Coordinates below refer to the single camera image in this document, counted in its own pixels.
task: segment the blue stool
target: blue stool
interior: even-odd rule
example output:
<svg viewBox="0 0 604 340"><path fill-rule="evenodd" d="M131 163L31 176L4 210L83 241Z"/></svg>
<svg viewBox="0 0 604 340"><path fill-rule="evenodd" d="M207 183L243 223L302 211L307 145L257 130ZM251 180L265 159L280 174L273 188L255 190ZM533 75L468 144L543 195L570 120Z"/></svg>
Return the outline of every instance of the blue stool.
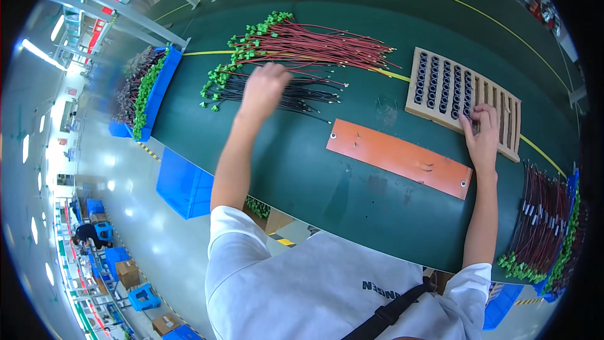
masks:
<svg viewBox="0 0 604 340"><path fill-rule="evenodd" d="M145 284L131 291L128 300L136 311L154 309L161 305L161 299L151 292L151 284Z"/></svg>
<svg viewBox="0 0 604 340"><path fill-rule="evenodd" d="M109 222L100 222L94 225L94 229L97 231L99 240L113 241L113 226Z"/></svg>

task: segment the white t-shirt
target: white t-shirt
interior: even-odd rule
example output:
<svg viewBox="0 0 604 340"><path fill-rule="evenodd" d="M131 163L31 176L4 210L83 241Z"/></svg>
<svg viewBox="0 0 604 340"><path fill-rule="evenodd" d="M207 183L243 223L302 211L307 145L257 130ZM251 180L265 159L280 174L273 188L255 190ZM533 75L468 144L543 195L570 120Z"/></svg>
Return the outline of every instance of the white t-shirt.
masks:
<svg viewBox="0 0 604 340"><path fill-rule="evenodd" d="M205 296L217 339L341 339L422 283L422 267L325 231L271 257L245 213L211 213ZM474 264L424 293L378 339L480 339L491 265Z"/></svg>

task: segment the hand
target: hand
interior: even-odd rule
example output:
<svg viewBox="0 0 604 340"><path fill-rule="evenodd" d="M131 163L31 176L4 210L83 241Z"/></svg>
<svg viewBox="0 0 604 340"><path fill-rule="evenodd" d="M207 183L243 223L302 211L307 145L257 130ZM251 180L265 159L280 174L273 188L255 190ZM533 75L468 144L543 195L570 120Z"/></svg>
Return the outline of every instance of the hand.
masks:
<svg viewBox="0 0 604 340"><path fill-rule="evenodd" d="M282 64L256 67L245 83L239 113L264 121L275 111L283 89L293 77Z"/></svg>
<svg viewBox="0 0 604 340"><path fill-rule="evenodd" d="M499 146L499 117L495 108L488 104L476 105L470 113L470 118L480 123L480 132L476 135L472 132L472 125L465 116L459 120L466 135L467 150L474 163L476 177L494 175L495 157Z"/></svg>

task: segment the black strap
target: black strap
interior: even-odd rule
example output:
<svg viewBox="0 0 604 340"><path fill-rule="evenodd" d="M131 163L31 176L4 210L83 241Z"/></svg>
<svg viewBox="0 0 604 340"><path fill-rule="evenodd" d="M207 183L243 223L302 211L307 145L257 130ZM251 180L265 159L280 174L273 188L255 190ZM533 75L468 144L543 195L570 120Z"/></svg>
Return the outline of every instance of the black strap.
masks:
<svg viewBox="0 0 604 340"><path fill-rule="evenodd" d="M354 329L342 340L373 340L378 337L388 326L392 326L399 320L399 316L417 302L420 295L425 292L431 292L432 285L428 277L423 278L423 284L412 287L405 294L393 299L386 306L380 306L375 314L367 319L365 323Z"/></svg>

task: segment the orange board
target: orange board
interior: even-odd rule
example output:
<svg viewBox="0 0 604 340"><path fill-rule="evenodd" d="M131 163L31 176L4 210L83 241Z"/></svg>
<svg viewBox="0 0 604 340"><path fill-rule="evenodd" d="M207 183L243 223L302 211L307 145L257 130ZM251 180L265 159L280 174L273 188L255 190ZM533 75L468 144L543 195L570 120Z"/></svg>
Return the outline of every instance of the orange board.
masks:
<svg viewBox="0 0 604 340"><path fill-rule="evenodd" d="M336 119L327 149L466 199L472 168L366 127Z"/></svg>

